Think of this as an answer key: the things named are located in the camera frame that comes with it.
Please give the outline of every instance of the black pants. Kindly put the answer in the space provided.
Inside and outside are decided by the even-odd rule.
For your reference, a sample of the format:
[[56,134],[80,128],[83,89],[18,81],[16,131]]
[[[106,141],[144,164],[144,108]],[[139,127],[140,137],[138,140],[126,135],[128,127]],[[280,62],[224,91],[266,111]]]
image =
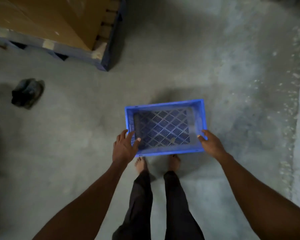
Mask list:
[[[186,195],[173,171],[164,175],[167,198],[166,240],[204,240],[189,211]],[[151,239],[150,215],[152,191],[148,171],[142,171],[133,183],[128,212],[123,224],[113,233],[113,240]]]

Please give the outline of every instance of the concrete floor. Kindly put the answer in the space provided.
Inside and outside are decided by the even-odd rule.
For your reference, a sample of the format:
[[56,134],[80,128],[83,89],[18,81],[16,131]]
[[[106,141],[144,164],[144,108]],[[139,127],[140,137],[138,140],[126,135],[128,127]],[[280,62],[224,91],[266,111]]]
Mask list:
[[[300,9],[269,0],[129,0],[114,49],[110,72],[34,48],[0,49],[1,240],[31,239],[108,169],[127,105],[203,98],[208,128],[226,149],[264,183],[300,198],[292,188]],[[29,77],[46,90],[26,111],[10,99]],[[218,163],[204,153],[180,157],[205,238],[257,239]],[[152,238],[164,239],[166,158],[148,161],[157,178]],[[96,239],[110,239],[122,223],[136,176],[131,163]]]

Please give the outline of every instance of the brown cardboard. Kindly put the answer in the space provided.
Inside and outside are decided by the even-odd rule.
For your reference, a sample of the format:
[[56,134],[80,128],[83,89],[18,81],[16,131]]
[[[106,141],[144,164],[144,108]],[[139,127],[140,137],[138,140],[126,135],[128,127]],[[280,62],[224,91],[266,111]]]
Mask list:
[[0,0],[0,26],[92,50],[110,0]]

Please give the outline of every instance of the finger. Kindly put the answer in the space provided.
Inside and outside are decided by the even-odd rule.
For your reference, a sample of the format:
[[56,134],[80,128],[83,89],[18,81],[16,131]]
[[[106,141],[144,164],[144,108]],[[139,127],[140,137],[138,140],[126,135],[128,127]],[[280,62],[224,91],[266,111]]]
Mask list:
[[128,135],[127,135],[127,140],[131,141],[133,134],[135,133],[135,131],[131,131]]
[[206,141],[206,139],[205,139],[203,136],[201,136],[201,135],[197,135],[197,137],[198,137],[198,139],[199,139],[199,141],[200,141],[201,143],[203,143],[203,142]]
[[120,134],[120,140],[124,140],[126,138],[126,133],[128,132],[127,129],[125,129],[124,131],[121,132]]
[[139,144],[140,144],[140,141],[141,141],[141,138],[140,137],[138,137],[137,139],[136,139],[136,141],[134,142],[134,144],[133,144],[133,150],[135,151],[135,153],[137,153],[138,152],[138,146],[139,146]]

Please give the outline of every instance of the perforated crate bottom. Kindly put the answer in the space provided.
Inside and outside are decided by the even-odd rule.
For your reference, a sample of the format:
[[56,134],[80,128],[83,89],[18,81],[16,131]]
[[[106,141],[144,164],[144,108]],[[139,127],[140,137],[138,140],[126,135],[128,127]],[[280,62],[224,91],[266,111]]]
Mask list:
[[139,149],[194,144],[190,135],[194,115],[190,107],[161,111],[139,111],[133,115]]

